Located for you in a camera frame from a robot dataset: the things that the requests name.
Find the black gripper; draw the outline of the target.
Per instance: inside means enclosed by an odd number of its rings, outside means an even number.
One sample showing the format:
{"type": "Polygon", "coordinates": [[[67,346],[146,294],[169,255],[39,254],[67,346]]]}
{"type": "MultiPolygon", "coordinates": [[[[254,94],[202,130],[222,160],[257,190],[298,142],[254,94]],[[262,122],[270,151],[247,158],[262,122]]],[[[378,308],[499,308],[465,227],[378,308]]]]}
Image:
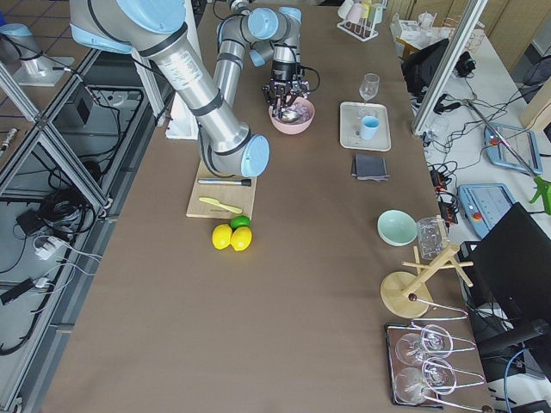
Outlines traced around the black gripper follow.
{"type": "Polygon", "coordinates": [[[277,80],[273,77],[267,85],[262,87],[262,91],[264,100],[271,109],[272,118],[280,117],[282,102],[292,102],[288,107],[290,111],[306,112],[305,98],[310,94],[310,89],[303,72],[293,75],[290,80],[277,80]]]}

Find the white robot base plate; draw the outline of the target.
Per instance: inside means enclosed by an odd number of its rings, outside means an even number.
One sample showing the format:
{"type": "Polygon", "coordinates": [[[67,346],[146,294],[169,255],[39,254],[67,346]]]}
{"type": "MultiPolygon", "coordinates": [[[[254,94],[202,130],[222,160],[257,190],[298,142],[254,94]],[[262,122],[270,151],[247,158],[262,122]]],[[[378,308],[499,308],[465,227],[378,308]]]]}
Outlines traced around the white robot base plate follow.
{"type": "Polygon", "coordinates": [[[165,136],[167,139],[197,140],[199,128],[197,121],[183,101],[182,97],[175,94],[170,119],[165,136]]]}

